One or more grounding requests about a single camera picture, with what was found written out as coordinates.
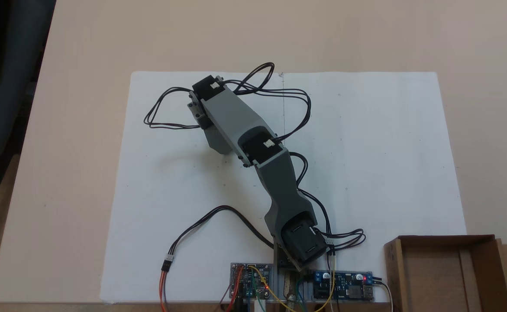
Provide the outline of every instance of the green wire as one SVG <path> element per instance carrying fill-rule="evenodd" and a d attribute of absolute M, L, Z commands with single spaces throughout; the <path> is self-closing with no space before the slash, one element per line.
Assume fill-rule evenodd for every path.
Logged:
<path fill-rule="evenodd" d="M 267 311 L 265 311 L 265 308 L 263 308 L 263 305 L 261 304 L 261 300 L 259 300 L 259 295 L 257 294 L 257 283 L 255 283 L 255 278 L 252 278 L 252 281 L 253 281 L 253 289 L 255 289 L 255 298 L 257 298 L 257 302 L 259 302 L 259 306 L 261 307 L 261 310 L 263 310 L 263 312 L 267 312 Z"/>

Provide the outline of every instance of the beige table surface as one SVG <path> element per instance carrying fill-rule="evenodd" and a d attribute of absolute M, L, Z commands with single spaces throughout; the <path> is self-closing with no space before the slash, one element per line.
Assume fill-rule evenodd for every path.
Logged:
<path fill-rule="evenodd" d="M 100 300 L 132 72 L 267 61 L 279 72 L 436 71 L 467 230 L 507 242 L 507 0 L 58 0 L 0 302 Z"/>

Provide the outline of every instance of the brown cardboard box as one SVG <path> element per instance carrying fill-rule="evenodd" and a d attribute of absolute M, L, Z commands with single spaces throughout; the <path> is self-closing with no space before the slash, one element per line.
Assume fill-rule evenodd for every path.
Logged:
<path fill-rule="evenodd" d="M 384 256 L 395 312 L 507 312 L 507 245 L 494 235 L 399 236 Z"/>

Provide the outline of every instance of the white foam board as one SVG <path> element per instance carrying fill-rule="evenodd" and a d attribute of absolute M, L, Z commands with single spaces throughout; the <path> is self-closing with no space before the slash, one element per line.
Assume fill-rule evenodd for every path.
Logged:
<path fill-rule="evenodd" d="M 169 87 L 191 87 L 206 75 L 132 74 L 101 298 L 158 302 L 160 268 L 170 245 L 210 209 L 241 211 L 266 237 L 271 200 L 253 168 L 211 150 L 201 130 L 151 130 L 142 121 Z M 254 84 L 261 77 L 255 77 Z M 304 154 L 301 187 L 329 211 L 334 233 L 363 228 L 365 243 L 340 251 L 337 269 L 386 277 L 384 243 L 402 234 L 466 234 L 438 79 L 435 73 L 286 73 L 266 88 L 300 88 L 313 102 L 311 120 L 285 141 Z M 243 100 L 277 134 L 305 114 L 296 99 L 247 95 Z M 185 93 L 163 101 L 158 121 L 193 124 Z M 294 160 L 297 172 L 301 163 Z M 320 228 L 324 218 L 314 205 Z M 218 302 L 229 263 L 270 263 L 272 250 L 232 213 L 213 217 L 183 239 L 168 274 L 169 302 Z M 321 259 L 315 267 L 325 268 Z M 376 300 L 387 301 L 380 290 Z"/>

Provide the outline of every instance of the microcontroller board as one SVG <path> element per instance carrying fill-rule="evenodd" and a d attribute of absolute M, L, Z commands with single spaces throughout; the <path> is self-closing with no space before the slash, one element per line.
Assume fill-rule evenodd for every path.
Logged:
<path fill-rule="evenodd" d="M 259 273 L 253 269 L 248 269 L 248 266 L 256 267 L 265 280 L 267 284 L 271 284 L 271 270 L 273 268 L 272 264 L 269 263 L 231 263 L 230 268 L 230 292 L 229 297 L 231 298 L 234 295 L 234 288 L 236 286 L 236 278 L 237 274 L 242 269 L 242 276 L 240 276 L 240 283 L 243 284 L 244 296 L 251 296 L 251 298 L 257 298 L 263 300 L 268 299 L 271 295 L 269 290 L 265 288 L 265 284 L 261 282 L 261 277 Z"/>
<path fill-rule="evenodd" d="M 313 275 L 313 299 L 327 299 L 332 285 L 329 271 L 315 271 Z M 333 299 L 370 301 L 374 298 L 372 272 L 336 271 L 334 277 Z"/>

